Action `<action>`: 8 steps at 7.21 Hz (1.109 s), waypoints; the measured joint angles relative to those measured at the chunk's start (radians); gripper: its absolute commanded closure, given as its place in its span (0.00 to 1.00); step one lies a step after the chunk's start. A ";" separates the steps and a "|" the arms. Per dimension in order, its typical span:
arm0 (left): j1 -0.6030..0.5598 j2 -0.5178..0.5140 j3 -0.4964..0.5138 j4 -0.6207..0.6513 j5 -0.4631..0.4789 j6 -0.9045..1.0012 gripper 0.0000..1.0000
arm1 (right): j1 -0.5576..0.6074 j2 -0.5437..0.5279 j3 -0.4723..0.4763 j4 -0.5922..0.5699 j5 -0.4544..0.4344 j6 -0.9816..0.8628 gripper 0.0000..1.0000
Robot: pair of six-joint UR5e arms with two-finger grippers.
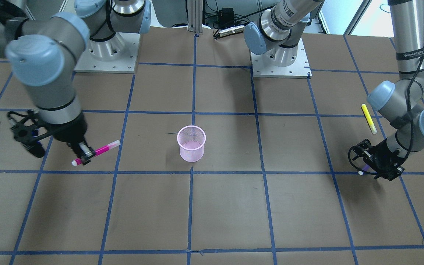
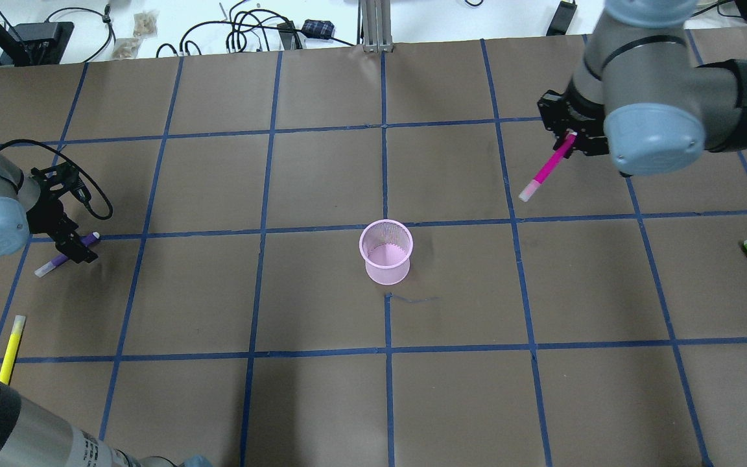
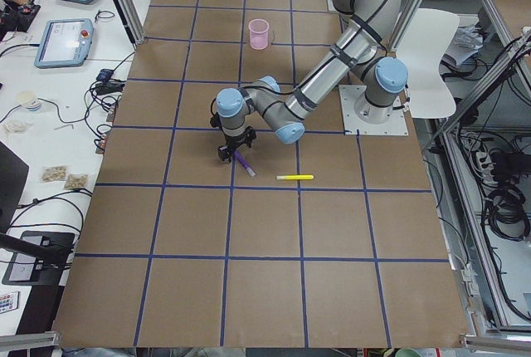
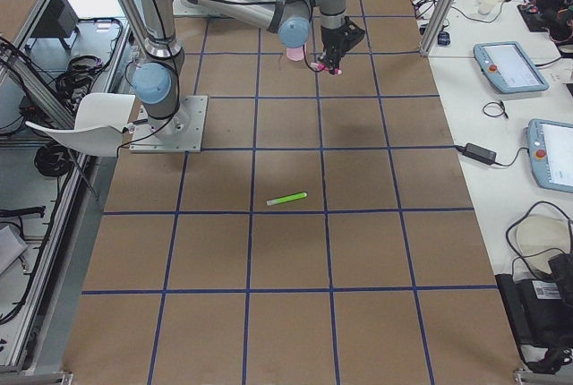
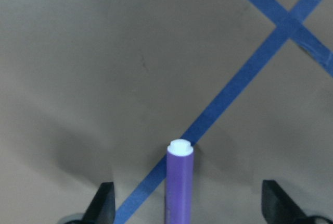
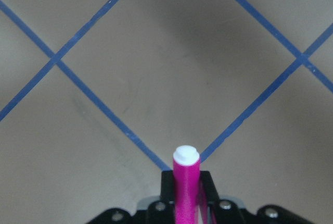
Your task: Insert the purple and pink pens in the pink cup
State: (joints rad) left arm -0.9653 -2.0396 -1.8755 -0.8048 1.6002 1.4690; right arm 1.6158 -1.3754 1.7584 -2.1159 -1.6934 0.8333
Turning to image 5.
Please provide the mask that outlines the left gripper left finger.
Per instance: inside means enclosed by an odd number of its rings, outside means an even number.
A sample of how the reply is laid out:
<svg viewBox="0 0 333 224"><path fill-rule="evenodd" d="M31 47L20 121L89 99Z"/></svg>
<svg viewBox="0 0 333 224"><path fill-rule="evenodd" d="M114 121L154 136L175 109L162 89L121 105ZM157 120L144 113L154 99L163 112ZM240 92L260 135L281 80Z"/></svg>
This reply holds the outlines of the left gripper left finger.
<svg viewBox="0 0 333 224"><path fill-rule="evenodd" d="M114 183L104 182L98 188L89 204L83 223L113 224L115 219L115 194Z"/></svg>

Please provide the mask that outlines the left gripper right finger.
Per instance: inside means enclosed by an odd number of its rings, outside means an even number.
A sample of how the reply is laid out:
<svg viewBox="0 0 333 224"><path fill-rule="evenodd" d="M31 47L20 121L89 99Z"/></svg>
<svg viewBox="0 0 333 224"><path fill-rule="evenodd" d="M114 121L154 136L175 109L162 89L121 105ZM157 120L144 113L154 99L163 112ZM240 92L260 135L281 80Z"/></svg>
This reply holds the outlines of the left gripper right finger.
<svg viewBox="0 0 333 224"><path fill-rule="evenodd" d="M307 215L275 180L263 180L261 212L266 223L297 223Z"/></svg>

